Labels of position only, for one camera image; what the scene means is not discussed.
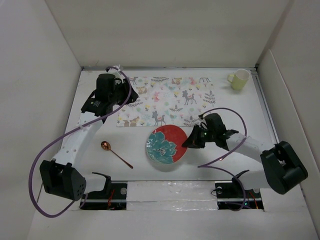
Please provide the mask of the floral white cloth napkin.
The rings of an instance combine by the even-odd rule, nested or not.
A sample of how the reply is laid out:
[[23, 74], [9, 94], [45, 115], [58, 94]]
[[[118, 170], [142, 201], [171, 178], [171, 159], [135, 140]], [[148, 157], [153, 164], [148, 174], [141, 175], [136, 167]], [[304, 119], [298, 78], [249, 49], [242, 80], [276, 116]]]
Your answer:
[[131, 77], [135, 102], [118, 113], [118, 127], [175, 125], [193, 127], [199, 115], [216, 104], [214, 79], [211, 77]]

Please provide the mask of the red and teal plate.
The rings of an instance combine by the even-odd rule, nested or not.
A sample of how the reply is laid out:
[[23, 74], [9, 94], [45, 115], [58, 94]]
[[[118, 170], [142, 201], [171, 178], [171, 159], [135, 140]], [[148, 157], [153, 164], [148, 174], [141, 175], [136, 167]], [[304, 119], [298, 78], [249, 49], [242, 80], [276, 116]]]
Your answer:
[[176, 125], [157, 127], [147, 138], [145, 152], [150, 164], [161, 172], [172, 172], [179, 168], [187, 148], [185, 131]]

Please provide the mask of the pale yellow mug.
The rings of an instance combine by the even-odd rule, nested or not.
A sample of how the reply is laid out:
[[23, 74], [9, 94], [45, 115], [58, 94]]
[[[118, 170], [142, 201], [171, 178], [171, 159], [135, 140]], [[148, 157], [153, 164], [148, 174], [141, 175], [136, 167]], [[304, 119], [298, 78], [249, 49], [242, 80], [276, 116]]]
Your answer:
[[231, 88], [235, 91], [241, 91], [247, 81], [250, 79], [251, 73], [246, 69], [237, 69], [234, 73], [227, 76], [227, 81], [230, 83]]

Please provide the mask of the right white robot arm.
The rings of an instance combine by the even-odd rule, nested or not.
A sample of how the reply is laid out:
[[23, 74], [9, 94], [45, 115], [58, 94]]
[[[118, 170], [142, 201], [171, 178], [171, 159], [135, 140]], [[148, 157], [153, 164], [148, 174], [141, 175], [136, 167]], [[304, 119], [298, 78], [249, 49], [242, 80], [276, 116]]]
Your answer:
[[217, 113], [201, 116], [204, 121], [195, 125], [182, 144], [184, 148], [203, 149], [206, 143], [215, 143], [229, 154], [238, 153], [260, 163], [262, 170], [243, 170], [232, 176], [231, 191], [243, 197], [251, 189], [269, 188], [284, 195], [309, 176], [306, 167], [286, 141], [266, 144], [227, 129]]

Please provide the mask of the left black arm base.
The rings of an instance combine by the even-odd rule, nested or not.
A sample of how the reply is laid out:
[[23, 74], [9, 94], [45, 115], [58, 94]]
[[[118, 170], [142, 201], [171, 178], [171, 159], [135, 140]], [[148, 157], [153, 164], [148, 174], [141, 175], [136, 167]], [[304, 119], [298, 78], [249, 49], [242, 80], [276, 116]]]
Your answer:
[[127, 209], [128, 183], [113, 181], [108, 193], [92, 191], [81, 199], [81, 210], [122, 211]]

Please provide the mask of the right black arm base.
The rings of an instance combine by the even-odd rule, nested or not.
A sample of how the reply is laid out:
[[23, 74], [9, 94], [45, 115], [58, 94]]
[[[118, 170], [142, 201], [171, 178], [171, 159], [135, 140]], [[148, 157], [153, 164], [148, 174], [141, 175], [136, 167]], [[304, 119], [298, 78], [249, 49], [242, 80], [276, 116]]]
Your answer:
[[240, 177], [248, 172], [244, 170], [236, 175], [220, 167], [209, 168], [222, 171], [231, 176], [231, 180], [217, 180], [210, 194], [216, 198], [218, 210], [264, 210], [261, 190], [245, 189]]

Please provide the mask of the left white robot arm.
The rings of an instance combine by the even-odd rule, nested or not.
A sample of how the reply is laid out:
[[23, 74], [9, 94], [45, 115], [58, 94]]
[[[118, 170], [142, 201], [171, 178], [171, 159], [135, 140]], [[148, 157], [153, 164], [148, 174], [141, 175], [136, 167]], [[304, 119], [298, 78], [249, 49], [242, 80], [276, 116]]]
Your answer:
[[81, 108], [76, 131], [72, 132], [51, 160], [39, 167], [46, 193], [78, 201], [91, 188], [100, 198], [111, 194], [111, 185], [105, 181], [88, 184], [78, 171], [84, 153], [96, 132], [112, 115], [113, 107], [133, 103], [138, 94], [129, 79], [118, 73], [102, 73], [96, 80], [96, 89]]

